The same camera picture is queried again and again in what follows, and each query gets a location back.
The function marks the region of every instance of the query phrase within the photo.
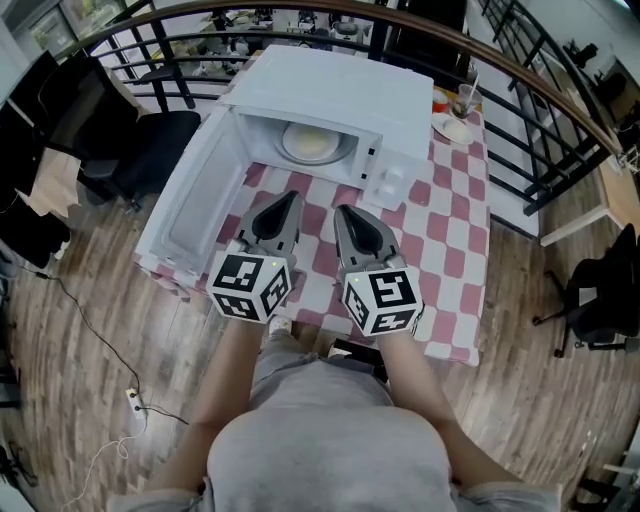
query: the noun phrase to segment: black metal railing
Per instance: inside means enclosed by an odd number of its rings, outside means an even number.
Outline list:
[[[151,12],[140,14],[140,11],[146,6],[150,7]],[[167,36],[162,23],[166,19],[207,13],[213,10],[219,12],[221,9],[263,7],[309,9],[315,12],[327,12],[371,20],[373,21],[371,44],[365,45],[317,34],[262,30],[216,30]],[[466,76],[458,76],[439,69],[429,62],[401,55],[393,49],[385,49],[385,39],[390,27],[428,33],[431,37],[453,46],[460,54],[470,55],[482,60],[512,78],[510,89],[516,89],[520,106],[503,99],[494,91],[483,87],[478,87],[478,90],[486,101],[497,104],[523,120],[527,141],[521,141],[513,134],[488,121],[485,121],[485,125],[489,132],[529,155],[531,157],[532,172],[517,166],[489,147],[490,160],[524,179],[528,185],[517,188],[492,173],[490,173],[490,180],[495,185],[522,199],[524,212],[527,215],[531,215],[575,185],[609,155],[612,153],[617,154],[620,148],[617,140],[612,138],[610,132],[607,131],[606,124],[600,115],[597,101],[588,87],[580,80],[578,71],[555,41],[551,39],[540,24],[533,19],[517,0],[487,0],[483,4],[483,14],[487,16],[494,28],[495,41],[500,43],[503,50],[502,53],[438,23],[406,12],[352,0],[292,0],[288,2],[273,0],[195,1],[158,10],[154,8],[152,0],[139,0],[116,16],[112,24],[103,31],[80,41],[57,57],[62,59],[79,51],[93,54],[98,58],[110,55],[116,56],[120,64],[113,66],[112,69],[129,72],[127,78],[123,80],[124,83],[131,86],[151,84],[153,87],[153,92],[134,92],[134,95],[138,97],[155,97],[162,110],[168,109],[167,98],[182,98],[188,108],[195,107],[194,100],[215,100],[218,98],[217,94],[192,93],[188,85],[190,83],[225,84],[231,80],[230,77],[225,76],[188,76],[183,73],[181,64],[206,61],[241,62],[247,59],[247,57],[235,55],[176,56],[171,43],[184,40],[251,37],[268,39],[279,43],[304,41],[308,44],[328,47],[339,46],[364,52],[369,59],[392,61],[395,65],[404,65],[427,75],[437,73],[438,76],[446,77],[448,83],[469,83]],[[526,25],[525,20],[529,22],[530,26]],[[520,27],[526,26],[526,28],[518,30],[515,24]],[[141,37],[139,29],[142,26],[151,28],[153,38],[145,40]],[[128,30],[132,32],[135,43],[120,47],[111,45],[111,49],[108,51],[95,52],[97,46],[105,41],[110,42],[110,38],[113,38],[115,34]],[[526,36],[527,41],[522,40],[519,32]],[[151,45],[159,46],[158,58],[152,58],[149,54],[148,47]],[[130,62],[126,58],[125,52],[135,48],[140,48],[143,60]],[[588,113],[583,112],[572,101],[563,96],[560,83],[554,76],[548,62],[545,61],[543,48],[551,48],[551,51],[555,53],[555,58],[567,70],[587,107]],[[552,84],[546,83],[536,73],[527,69],[534,64],[537,57],[540,57],[548,69]],[[131,73],[133,69],[141,66],[149,66],[150,71],[140,77]],[[174,82],[177,85],[178,92],[165,92],[163,84],[167,82]],[[528,112],[527,108],[525,108],[527,102],[532,104],[532,112]],[[538,103],[541,103],[545,111],[552,116],[552,126],[545,124]],[[562,133],[556,118],[556,110],[569,120],[575,134],[575,141],[572,142],[566,133]],[[540,133],[539,144],[534,140],[534,132],[536,131]],[[552,151],[552,148],[558,148],[558,151],[555,152],[557,155]]]
[[[536,73],[538,70],[535,69],[535,65],[539,63],[548,76],[549,87],[553,87],[561,93],[564,93],[568,86],[575,88],[594,122],[601,128],[607,129],[600,105],[588,84],[584,82],[580,72],[558,43],[518,0],[487,0],[483,5],[482,13],[494,30],[493,41],[500,44],[503,53]],[[550,58],[560,64],[565,76],[570,80],[570,84],[565,84],[564,88],[549,63]],[[514,89],[520,105],[530,105],[530,110],[538,122],[542,120],[541,115],[543,114],[550,118],[555,136],[550,130],[540,130],[539,146],[542,146],[548,160],[554,160],[555,158],[551,156],[550,141],[556,143],[559,150],[558,160],[552,166],[545,162],[546,171],[541,173],[538,163],[532,158],[532,168],[534,173],[539,176],[540,182],[551,188],[555,197],[584,178],[612,153],[602,151],[597,142],[585,134],[580,124],[570,116],[565,116],[569,121],[570,128],[563,131],[553,105],[533,93],[530,88],[513,80],[509,85],[509,90]],[[532,123],[526,123],[525,129],[529,145],[535,145],[532,137]],[[566,144],[569,138],[574,139],[573,147],[568,147]],[[540,195],[541,189],[539,183],[532,183],[525,190],[525,194],[530,197],[538,194],[538,199],[525,207],[525,213],[533,213],[554,198],[550,198],[548,194]]]

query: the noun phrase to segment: pink and white tablecloth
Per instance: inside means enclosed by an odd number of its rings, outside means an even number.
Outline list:
[[[482,314],[489,251],[488,168],[482,115],[466,121],[474,142],[462,146],[432,131],[429,161],[409,199],[396,212],[362,202],[360,191],[305,174],[254,164],[219,233],[221,248],[253,205],[283,191],[305,200],[298,258],[298,280],[284,314],[352,339],[362,335],[339,302],[334,208],[363,208],[393,229],[407,263],[420,270],[425,311],[416,340],[426,355],[477,365],[476,338]],[[138,264],[183,300],[205,293],[207,275],[173,271],[151,256]]]

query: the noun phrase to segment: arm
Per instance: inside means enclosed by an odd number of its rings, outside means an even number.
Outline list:
[[[438,431],[447,449],[453,478],[461,489],[487,482],[520,481],[463,432],[433,368],[409,331],[379,336],[378,346],[389,375],[393,402],[419,414]]]
[[[146,490],[196,491],[220,431],[247,411],[264,326],[230,320],[196,396],[187,431]]]

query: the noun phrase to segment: microwave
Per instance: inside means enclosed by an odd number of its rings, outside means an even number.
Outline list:
[[[270,45],[189,142],[136,249],[202,274],[253,162],[362,190],[397,210],[427,167],[433,80],[336,52]]]

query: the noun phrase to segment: open microwave door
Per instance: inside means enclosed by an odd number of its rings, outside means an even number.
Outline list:
[[[180,158],[136,252],[201,275],[250,165],[231,108],[216,106]]]

